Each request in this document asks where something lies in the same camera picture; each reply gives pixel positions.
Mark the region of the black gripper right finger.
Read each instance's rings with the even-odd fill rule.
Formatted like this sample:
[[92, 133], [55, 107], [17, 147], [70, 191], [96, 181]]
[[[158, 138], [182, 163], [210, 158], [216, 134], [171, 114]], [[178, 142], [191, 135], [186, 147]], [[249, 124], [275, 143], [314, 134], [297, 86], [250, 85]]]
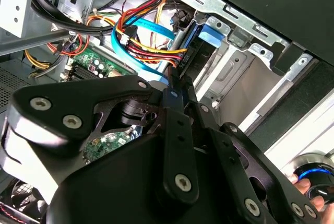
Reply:
[[233, 123], [218, 125], [182, 79], [185, 112], [192, 119], [199, 155], [199, 184], [221, 223], [321, 223], [321, 215], [259, 148]]

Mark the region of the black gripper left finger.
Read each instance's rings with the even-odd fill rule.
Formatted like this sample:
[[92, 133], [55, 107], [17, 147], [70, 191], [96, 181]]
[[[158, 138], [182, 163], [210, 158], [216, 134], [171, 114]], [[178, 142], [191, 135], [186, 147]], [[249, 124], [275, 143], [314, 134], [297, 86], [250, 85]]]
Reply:
[[5, 170], [35, 187], [50, 203], [60, 184], [84, 166], [84, 145], [132, 125], [163, 143], [159, 187], [190, 204], [198, 176], [190, 119], [175, 68], [168, 76], [127, 75], [23, 87], [5, 120]]

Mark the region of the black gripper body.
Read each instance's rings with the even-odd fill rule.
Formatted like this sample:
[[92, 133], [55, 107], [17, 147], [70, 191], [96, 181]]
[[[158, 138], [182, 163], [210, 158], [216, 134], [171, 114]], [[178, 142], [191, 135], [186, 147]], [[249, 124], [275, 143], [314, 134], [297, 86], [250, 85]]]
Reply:
[[222, 173], [195, 150], [199, 198], [193, 206], [163, 206], [163, 143], [141, 137], [81, 168], [58, 187], [46, 223], [242, 223]]

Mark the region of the person hand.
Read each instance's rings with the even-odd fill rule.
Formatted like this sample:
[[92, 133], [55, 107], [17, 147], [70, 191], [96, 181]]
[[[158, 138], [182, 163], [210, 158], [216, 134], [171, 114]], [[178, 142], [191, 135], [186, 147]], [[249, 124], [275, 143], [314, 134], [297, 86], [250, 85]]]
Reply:
[[[288, 176], [289, 181], [302, 193], [305, 194], [311, 187], [309, 179], [299, 179], [296, 174]], [[321, 215], [321, 223], [333, 223], [333, 203], [325, 207], [325, 201], [322, 196], [316, 196], [310, 200], [314, 207], [318, 210]]]

